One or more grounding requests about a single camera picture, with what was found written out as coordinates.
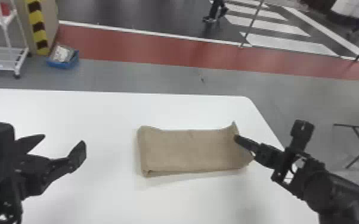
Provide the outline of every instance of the gray floor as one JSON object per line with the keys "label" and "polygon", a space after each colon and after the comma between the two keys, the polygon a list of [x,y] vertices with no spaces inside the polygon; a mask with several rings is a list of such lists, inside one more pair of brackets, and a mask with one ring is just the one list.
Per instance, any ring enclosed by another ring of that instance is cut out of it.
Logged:
{"label": "gray floor", "polygon": [[315,124],[307,151],[359,183],[359,162],[350,171],[343,168],[359,154],[359,142],[351,130],[332,126],[359,125],[356,81],[93,60],[57,70],[34,57],[25,63],[21,80],[0,72],[0,88],[243,95],[256,104],[283,145],[289,144],[295,119]]}

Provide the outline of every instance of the crosswalk stripe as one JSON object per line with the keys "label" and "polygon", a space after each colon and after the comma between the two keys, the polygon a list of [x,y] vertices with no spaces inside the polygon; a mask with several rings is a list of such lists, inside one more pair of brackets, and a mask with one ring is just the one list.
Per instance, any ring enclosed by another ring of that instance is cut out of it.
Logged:
{"label": "crosswalk stripe", "polygon": [[[244,18],[239,17],[235,15],[226,15],[225,18],[232,23],[239,26],[249,26],[250,22],[252,22],[252,19],[250,18]],[[254,28],[264,29],[264,30],[272,30],[276,32],[282,32],[282,33],[291,33],[296,35],[302,35],[302,36],[310,36],[300,28],[296,26],[281,24],[281,23],[272,23],[262,20],[255,20],[255,23],[253,24]]]}
{"label": "crosswalk stripe", "polygon": [[321,43],[312,43],[305,41],[296,41],[291,39],[284,38],[274,38],[271,36],[263,36],[250,33],[248,34],[246,40],[252,46],[263,46],[266,48],[277,48],[284,49],[289,51],[299,51],[313,54],[324,54],[331,56],[338,56],[332,50],[328,49],[328,47],[324,46]]}
{"label": "crosswalk stripe", "polygon": [[356,46],[353,43],[347,41],[343,37],[339,36],[335,32],[331,31],[330,29],[326,28],[322,24],[316,22],[315,20],[311,19],[310,17],[308,17],[307,15],[301,13],[300,11],[298,11],[298,10],[296,10],[294,8],[290,8],[290,7],[284,7],[284,8],[286,10],[288,10],[288,12],[294,14],[295,16],[299,17],[301,20],[308,23],[310,26],[315,27],[321,33],[324,33],[325,35],[327,35],[329,38],[332,38],[334,41],[336,41],[340,45],[342,45],[345,48],[349,49],[353,53],[355,53],[357,55],[359,54],[359,47],[358,46]]}
{"label": "crosswalk stripe", "polygon": [[[256,9],[254,9],[254,8],[243,7],[243,6],[234,5],[234,4],[230,4],[230,3],[227,3],[225,6],[227,8],[229,8],[230,11],[234,11],[234,12],[238,12],[238,13],[254,15],[256,12]],[[278,13],[274,13],[274,12],[266,11],[266,10],[260,10],[258,16],[268,17],[268,18],[276,18],[278,20],[287,20],[286,18],[284,18],[282,15],[280,15]]]}
{"label": "crosswalk stripe", "polygon": [[[231,1],[245,3],[245,4],[249,4],[249,5],[255,5],[255,6],[258,6],[260,4],[260,2],[253,1],[253,0],[231,0]],[[268,8],[268,6],[263,3],[262,8]]]}

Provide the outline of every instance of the floor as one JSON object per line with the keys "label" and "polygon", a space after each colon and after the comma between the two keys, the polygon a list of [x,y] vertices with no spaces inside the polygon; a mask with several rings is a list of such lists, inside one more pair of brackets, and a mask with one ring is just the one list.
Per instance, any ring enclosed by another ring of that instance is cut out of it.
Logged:
{"label": "floor", "polygon": [[[341,57],[353,57],[359,46],[329,35],[327,25],[268,4],[262,26],[248,36],[248,45],[260,47],[240,49],[252,0],[228,1],[235,8],[213,26],[200,22],[208,0],[77,1],[58,2],[57,41],[79,49],[79,63],[58,70],[45,57],[28,58],[20,80],[0,72],[0,88],[246,96],[284,146],[295,119],[315,124],[307,151],[359,183],[359,162],[344,169],[359,154],[359,141],[332,126],[359,125],[359,62]],[[276,38],[293,49],[267,46]]]}
{"label": "floor", "polygon": [[[64,24],[120,27],[232,43],[243,42],[259,4],[253,0],[228,0],[228,14],[219,22],[206,25],[201,20],[209,11],[208,0],[100,1],[91,9],[91,0],[81,3],[74,4],[73,0],[58,3]],[[359,47],[312,20],[308,13],[271,4],[263,5],[246,40],[252,46],[341,58],[359,54]]]}

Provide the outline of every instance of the white floor marking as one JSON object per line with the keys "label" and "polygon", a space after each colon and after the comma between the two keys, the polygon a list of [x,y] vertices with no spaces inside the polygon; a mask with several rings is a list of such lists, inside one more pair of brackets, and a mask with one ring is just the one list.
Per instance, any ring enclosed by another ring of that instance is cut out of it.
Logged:
{"label": "white floor marking", "polygon": [[284,49],[289,51],[338,56],[338,54],[335,54],[332,50],[328,49],[328,47],[321,43],[274,38],[271,36],[256,35],[253,33],[248,34],[246,40],[252,44],[252,46],[263,46],[267,48]]}
{"label": "white floor marking", "polygon": [[[252,21],[251,18],[244,18],[234,15],[226,15],[225,18],[232,23],[239,26],[249,26],[250,22]],[[276,32],[282,32],[282,33],[291,33],[291,34],[297,34],[302,36],[310,36],[309,34],[305,33],[301,28],[281,23],[272,23],[262,20],[255,20],[255,23],[253,24],[254,28],[264,29],[264,30],[272,30]]]}
{"label": "white floor marking", "polygon": [[[231,0],[231,1],[245,3],[245,4],[249,4],[249,5],[256,5],[256,6],[258,6],[260,4],[259,1],[253,1],[253,0]],[[263,3],[262,8],[268,8],[268,6]]]}
{"label": "white floor marking", "polygon": [[74,21],[60,20],[59,22],[60,22],[60,24],[68,25],[68,26],[78,26],[78,27],[86,27],[86,28],[100,29],[100,30],[112,30],[112,31],[125,32],[125,33],[138,33],[138,34],[144,34],[144,35],[150,35],[150,36],[161,36],[164,38],[177,38],[177,39],[185,39],[185,40],[189,40],[189,41],[221,43],[221,44],[235,45],[235,46],[239,46],[241,44],[239,42],[233,42],[233,41],[221,41],[221,40],[214,40],[214,39],[207,39],[207,38],[195,38],[192,36],[175,35],[175,34],[169,34],[169,33],[159,33],[159,32],[152,32],[152,31],[145,31],[145,30],[127,29],[127,28],[113,27],[113,26],[102,26],[102,25],[89,24],[89,23],[77,23]]}
{"label": "white floor marking", "polygon": [[[229,4],[229,3],[227,3],[225,6],[227,8],[229,8],[230,11],[234,11],[234,12],[238,12],[238,13],[254,15],[256,12],[256,9],[254,9],[254,8],[243,7],[243,6]],[[276,18],[278,20],[287,20],[286,18],[284,18],[282,15],[280,15],[278,13],[274,13],[274,12],[266,11],[266,10],[260,10],[258,16],[268,17],[268,18]]]}
{"label": "white floor marking", "polygon": [[295,16],[299,17],[301,20],[303,20],[303,21],[307,22],[308,24],[310,24],[312,27],[315,27],[316,29],[318,29],[319,31],[321,31],[322,33],[324,33],[325,35],[327,35],[328,37],[330,37],[331,39],[333,39],[334,41],[336,41],[340,45],[342,45],[345,48],[349,49],[353,53],[355,53],[357,55],[359,54],[359,47],[357,47],[353,43],[350,43],[349,41],[347,41],[343,37],[339,36],[335,32],[331,31],[330,29],[326,28],[325,26],[321,25],[320,23],[318,23],[318,22],[314,21],[313,19],[309,18],[308,16],[301,13],[300,11],[298,11],[298,10],[296,10],[294,8],[290,8],[290,7],[284,7],[284,8],[286,10],[288,10],[288,12],[294,14]]}

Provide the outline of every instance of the white table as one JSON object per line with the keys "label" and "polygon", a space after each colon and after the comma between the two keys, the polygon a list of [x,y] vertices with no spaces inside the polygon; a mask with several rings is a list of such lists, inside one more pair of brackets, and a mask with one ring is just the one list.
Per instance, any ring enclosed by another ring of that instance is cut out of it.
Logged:
{"label": "white table", "polygon": [[17,137],[46,134],[33,153],[66,156],[81,139],[88,146],[73,175],[24,201],[24,224],[317,224],[317,215],[254,161],[235,172],[141,176],[141,125],[216,129],[233,120],[242,135],[282,148],[245,97],[0,89],[0,121],[13,124]]}

